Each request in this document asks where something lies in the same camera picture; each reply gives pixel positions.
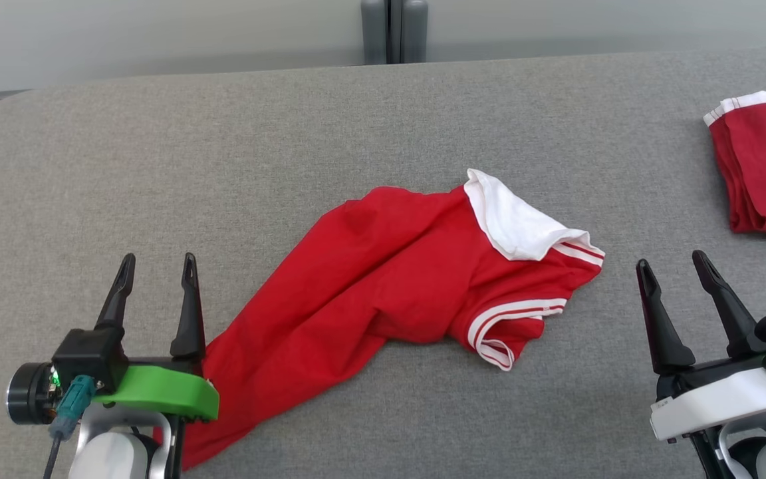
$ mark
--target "camera lens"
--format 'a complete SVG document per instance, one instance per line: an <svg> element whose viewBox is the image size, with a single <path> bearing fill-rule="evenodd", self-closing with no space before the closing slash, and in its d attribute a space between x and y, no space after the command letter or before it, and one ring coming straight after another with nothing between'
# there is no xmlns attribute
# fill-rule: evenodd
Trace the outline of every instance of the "camera lens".
<svg viewBox="0 0 766 479"><path fill-rule="evenodd" d="M5 406L16 424L49 424L58 397L51 362L27 362L13 373Z"/></svg>

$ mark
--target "gray table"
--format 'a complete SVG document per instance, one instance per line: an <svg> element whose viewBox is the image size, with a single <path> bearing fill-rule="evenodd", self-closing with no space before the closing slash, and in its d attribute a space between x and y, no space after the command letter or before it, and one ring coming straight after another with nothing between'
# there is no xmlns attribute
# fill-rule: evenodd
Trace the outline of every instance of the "gray table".
<svg viewBox="0 0 766 479"><path fill-rule="evenodd" d="M189 477L700 477L654 440L633 267L647 257L700 361L725 355L690 263L705 249L766 313L766 236L735 236L702 115L766 90L766 51L595 55L122 79L0 102L0 477L39 476L10 424L24 361L95 321L138 255L125 347L166 354L185 251L207 336L317 216L383 184L447 190L475 167L607 251L513 372L454 342L388 345ZM62 450L59 476L73 443Z"/></svg>

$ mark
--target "green plastic part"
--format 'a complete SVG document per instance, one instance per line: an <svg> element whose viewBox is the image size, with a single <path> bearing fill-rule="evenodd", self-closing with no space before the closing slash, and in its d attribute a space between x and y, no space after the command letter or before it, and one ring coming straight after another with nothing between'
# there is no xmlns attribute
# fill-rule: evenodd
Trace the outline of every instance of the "green plastic part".
<svg viewBox="0 0 766 479"><path fill-rule="evenodd" d="M219 395L209 381L158 366L128 367L114 394L97 395L94 400L192 419L218 418Z"/></svg>

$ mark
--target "black cable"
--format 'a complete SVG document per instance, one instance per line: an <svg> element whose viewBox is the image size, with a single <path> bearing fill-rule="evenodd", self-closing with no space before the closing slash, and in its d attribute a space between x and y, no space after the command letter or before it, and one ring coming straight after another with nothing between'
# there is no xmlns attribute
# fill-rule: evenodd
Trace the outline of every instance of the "black cable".
<svg viewBox="0 0 766 479"><path fill-rule="evenodd" d="M43 472L43 479L51 479L52 469L55 469L55 460L58 458L58 448L61 447L61 434L55 434L52 439L52 450L49 451L49 460L46 461L46 470Z"/></svg>

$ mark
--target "red garment with white trim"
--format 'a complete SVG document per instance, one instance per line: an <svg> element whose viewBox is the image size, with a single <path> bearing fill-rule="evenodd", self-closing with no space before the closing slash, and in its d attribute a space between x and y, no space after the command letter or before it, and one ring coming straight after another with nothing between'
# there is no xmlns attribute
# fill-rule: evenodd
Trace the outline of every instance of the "red garment with white trim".
<svg viewBox="0 0 766 479"><path fill-rule="evenodd" d="M604 252L493 176L468 173L449 193L375 188L319 219L207 347L221 408L188 427L184 468L349 379L389 339L450 336L510 370Z"/></svg>
<svg viewBox="0 0 766 479"><path fill-rule="evenodd" d="M729 226L766 232L766 91L727 98L704 119L729 192Z"/></svg>

